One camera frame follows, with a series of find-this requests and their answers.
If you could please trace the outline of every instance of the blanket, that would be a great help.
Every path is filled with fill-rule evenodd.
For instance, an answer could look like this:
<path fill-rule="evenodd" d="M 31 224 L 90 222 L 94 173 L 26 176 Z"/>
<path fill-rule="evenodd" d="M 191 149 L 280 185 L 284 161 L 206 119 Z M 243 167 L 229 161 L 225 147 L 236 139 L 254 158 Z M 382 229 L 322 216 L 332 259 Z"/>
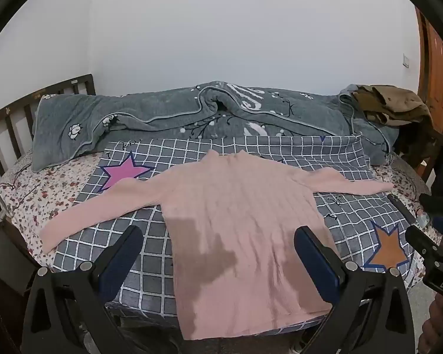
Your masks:
<path fill-rule="evenodd" d="M 154 166 L 157 171 L 161 171 L 168 164 L 171 166 L 200 160 L 209 149 L 220 154 L 245 150 L 310 171 L 330 166 L 350 180 L 373 178 L 359 136 L 111 142 L 99 166 L 105 168 L 121 164 L 131 154 L 138 165 Z M 99 195 L 108 180 L 101 167 L 96 167 L 74 203 Z M 417 262 L 413 249 L 405 241 L 404 233 L 408 224 L 384 193 L 369 196 L 316 193 L 315 200 L 343 261 L 353 260 L 368 271 L 383 271 L 380 265 L 374 263 L 374 257 L 380 250 L 382 238 L 393 238 L 397 251 L 407 257 L 398 268 L 405 285 L 411 284 L 417 271 Z M 53 269 L 69 271 L 85 260 L 94 261 L 130 224 L 139 226 L 144 232 L 143 251 L 116 299 L 107 306 L 121 315 L 166 327 L 177 327 L 172 244 L 160 206 L 139 209 L 70 236 L 58 246 Z M 318 324 L 323 318 L 267 331 L 266 334 L 305 329 Z"/>
<path fill-rule="evenodd" d="M 363 135 L 374 165 L 383 164 L 398 130 L 371 124 L 350 85 L 336 96 L 213 81 L 190 88 L 124 97 L 56 95 L 40 101 L 32 169 L 60 165 L 108 142 L 244 136 Z"/>

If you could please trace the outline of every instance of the gray comforter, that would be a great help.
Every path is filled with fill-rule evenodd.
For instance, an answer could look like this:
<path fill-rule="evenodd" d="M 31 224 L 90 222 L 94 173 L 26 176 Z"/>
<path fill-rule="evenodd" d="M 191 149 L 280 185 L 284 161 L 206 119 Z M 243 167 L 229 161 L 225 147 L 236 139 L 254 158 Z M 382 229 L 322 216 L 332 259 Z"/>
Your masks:
<path fill-rule="evenodd" d="M 367 121 L 350 94 L 320 96 L 213 81 L 124 97 L 57 95 L 36 113 L 32 169 L 38 172 L 114 140 L 214 139 L 246 136 L 362 134 L 371 164 L 380 165 L 398 129 Z"/>

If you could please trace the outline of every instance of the sweater sleeve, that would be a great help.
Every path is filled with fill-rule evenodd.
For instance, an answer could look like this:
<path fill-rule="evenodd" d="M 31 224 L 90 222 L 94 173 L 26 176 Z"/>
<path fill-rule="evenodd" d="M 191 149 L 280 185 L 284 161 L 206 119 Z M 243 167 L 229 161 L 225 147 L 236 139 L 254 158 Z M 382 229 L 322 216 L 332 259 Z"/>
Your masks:
<path fill-rule="evenodd" d="M 333 168 L 322 168 L 313 172 L 297 172 L 294 175 L 294 180 L 303 183 L 314 192 L 369 195 L 393 189 L 393 184 L 390 182 L 378 180 L 350 181 Z"/>
<path fill-rule="evenodd" d="M 102 194 L 58 214 L 40 232 L 43 253 L 49 253 L 62 240 L 86 227 L 115 219 L 145 206 L 161 204 L 180 176 L 174 168 L 146 181 L 123 178 Z"/>

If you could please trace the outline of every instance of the metal screw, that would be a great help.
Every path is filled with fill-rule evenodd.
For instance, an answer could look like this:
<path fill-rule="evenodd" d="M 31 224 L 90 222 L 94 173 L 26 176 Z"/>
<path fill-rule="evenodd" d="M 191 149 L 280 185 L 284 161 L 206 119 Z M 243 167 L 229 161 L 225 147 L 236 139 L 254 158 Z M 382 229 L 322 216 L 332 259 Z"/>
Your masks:
<path fill-rule="evenodd" d="M 353 261 L 346 262 L 345 266 L 350 271 L 356 271 L 358 269 L 358 265 Z"/>
<path fill-rule="evenodd" d="M 400 276 L 400 271 L 397 268 L 390 268 L 389 271 L 393 276 Z"/>
<path fill-rule="evenodd" d="M 85 261 L 80 264 L 80 269 L 82 271 L 89 271 L 92 268 L 92 262 Z"/>
<path fill-rule="evenodd" d="M 39 276 L 46 275 L 47 273 L 48 273 L 48 268 L 42 267 L 42 268 L 39 268 L 39 270 L 38 270 Z"/>

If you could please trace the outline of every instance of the orange star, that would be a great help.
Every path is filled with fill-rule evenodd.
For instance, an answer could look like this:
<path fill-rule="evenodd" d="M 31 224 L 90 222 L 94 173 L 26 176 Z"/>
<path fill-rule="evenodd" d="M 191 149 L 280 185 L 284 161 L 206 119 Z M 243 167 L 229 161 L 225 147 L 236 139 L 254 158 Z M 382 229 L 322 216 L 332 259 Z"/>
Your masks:
<path fill-rule="evenodd" d="M 399 225 L 395 226 L 390 233 L 372 222 L 376 232 L 379 246 L 373 255 L 365 262 L 365 268 L 398 268 L 407 263 L 409 259 L 400 245 Z"/>

